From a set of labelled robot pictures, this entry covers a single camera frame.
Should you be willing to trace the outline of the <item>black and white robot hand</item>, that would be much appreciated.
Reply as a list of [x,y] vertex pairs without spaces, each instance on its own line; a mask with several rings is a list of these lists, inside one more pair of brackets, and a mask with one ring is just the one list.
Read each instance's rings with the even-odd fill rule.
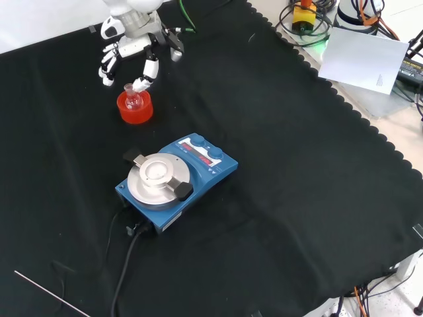
[[157,78],[159,60],[153,53],[153,46],[159,42],[164,43],[163,27],[156,11],[151,13],[150,17],[150,21],[141,27],[140,36],[128,38],[123,35],[117,42],[103,49],[104,56],[100,62],[98,75],[104,86],[109,87],[113,84],[116,70],[123,60],[139,54],[145,55],[145,65],[143,75],[132,83],[134,91],[147,90]]

